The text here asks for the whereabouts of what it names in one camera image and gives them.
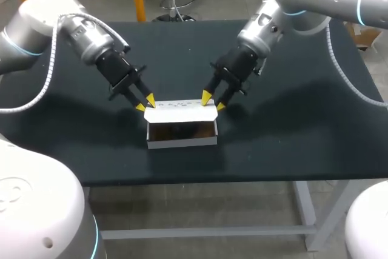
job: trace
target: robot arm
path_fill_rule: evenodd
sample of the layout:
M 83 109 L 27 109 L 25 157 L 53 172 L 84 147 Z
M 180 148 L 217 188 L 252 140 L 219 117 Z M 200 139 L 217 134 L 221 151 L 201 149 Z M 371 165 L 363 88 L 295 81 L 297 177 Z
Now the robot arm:
M 259 74 L 283 33 L 294 30 L 312 35 L 327 27 L 330 17 L 387 29 L 388 0 L 263 0 L 240 31 L 237 48 L 212 64 L 215 73 L 203 90 L 202 104 L 207 104 L 222 80 L 228 88 L 216 102 L 218 110 L 236 92 L 246 94 L 242 89 L 245 80 L 252 72 Z
M 106 29 L 107 25 L 86 17 L 86 9 L 77 0 L 27 0 L 0 33 L 0 75 L 31 68 L 45 48 L 50 44 L 53 28 L 61 15 L 60 34 L 74 48 L 80 59 L 87 65 L 95 64 L 97 69 L 112 86 L 112 96 L 124 95 L 138 110 L 144 110 L 144 104 L 129 90 L 134 84 L 148 102 L 155 106 L 153 93 L 141 81 L 141 71 L 124 59 L 130 50 L 122 40 L 124 48 L 117 52 L 113 38 Z

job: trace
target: stool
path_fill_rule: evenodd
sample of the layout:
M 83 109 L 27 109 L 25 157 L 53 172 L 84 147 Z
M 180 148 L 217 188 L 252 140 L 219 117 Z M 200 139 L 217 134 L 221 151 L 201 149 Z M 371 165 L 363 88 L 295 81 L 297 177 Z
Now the stool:
M 188 6 L 193 1 L 194 0 L 189 0 L 188 2 L 183 3 L 180 6 L 177 5 L 177 8 L 182 8 L 182 7 Z M 164 9 L 167 9 L 169 11 L 169 13 L 165 14 L 165 15 L 161 15 L 161 16 L 157 17 L 156 19 L 154 19 L 153 21 L 181 21 L 181 19 L 179 18 L 178 14 L 176 13 L 176 10 L 173 6 L 172 0 L 163 0 L 160 3 L 160 6 Z M 189 15 L 182 15 L 181 14 L 181 16 L 182 16 L 182 19 L 184 21 L 195 21 L 195 19 L 193 19 Z

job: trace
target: cardboard box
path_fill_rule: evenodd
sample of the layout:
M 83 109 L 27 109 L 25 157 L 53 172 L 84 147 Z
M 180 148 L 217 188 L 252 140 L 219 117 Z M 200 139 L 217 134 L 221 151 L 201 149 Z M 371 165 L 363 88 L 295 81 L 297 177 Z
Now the cardboard box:
M 360 50 L 365 50 L 372 46 L 375 39 L 381 33 L 381 30 L 375 27 L 366 27 L 361 24 L 352 24 L 351 22 L 345 23 L 345 26 Z
M 149 149 L 217 145 L 217 108 L 214 100 L 157 101 L 144 112 Z

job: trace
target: yellow fingertip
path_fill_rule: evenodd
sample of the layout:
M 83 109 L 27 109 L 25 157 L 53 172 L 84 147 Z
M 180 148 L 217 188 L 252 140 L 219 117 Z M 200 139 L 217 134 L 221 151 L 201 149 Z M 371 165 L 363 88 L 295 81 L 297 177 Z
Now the yellow fingertip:
M 146 108 L 141 103 L 139 103 L 138 106 L 135 107 L 135 109 L 140 110 L 142 112 L 146 110 Z
M 150 93 L 149 96 L 146 97 L 148 102 L 152 105 L 153 108 L 156 107 L 155 98 L 153 97 L 153 93 Z
M 218 105 L 217 105 L 217 111 L 220 111 L 220 110 L 222 110 L 222 109 L 224 109 L 226 106 L 223 104 L 223 103 L 219 103 Z
M 202 105 L 203 106 L 205 106 L 211 98 L 212 98 L 212 95 L 208 91 L 206 91 L 206 90 L 202 91 Z

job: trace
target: metal table frame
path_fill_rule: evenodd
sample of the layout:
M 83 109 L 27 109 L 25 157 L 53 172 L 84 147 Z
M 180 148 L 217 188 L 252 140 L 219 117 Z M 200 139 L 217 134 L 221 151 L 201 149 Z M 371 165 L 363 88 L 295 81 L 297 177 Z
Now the metal table frame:
M 143 230 L 102 230 L 104 240 L 175 238 L 175 237 L 215 237 L 215 236 L 258 236 L 258 235 L 305 235 L 307 251 L 323 248 L 336 224 L 348 210 L 364 186 L 363 180 L 339 180 L 330 198 L 316 217 L 306 181 L 294 181 L 296 201 L 302 225 L 298 226 L 246 226 L 246 227 L 195 227 L 186 229 L 143 229 Z

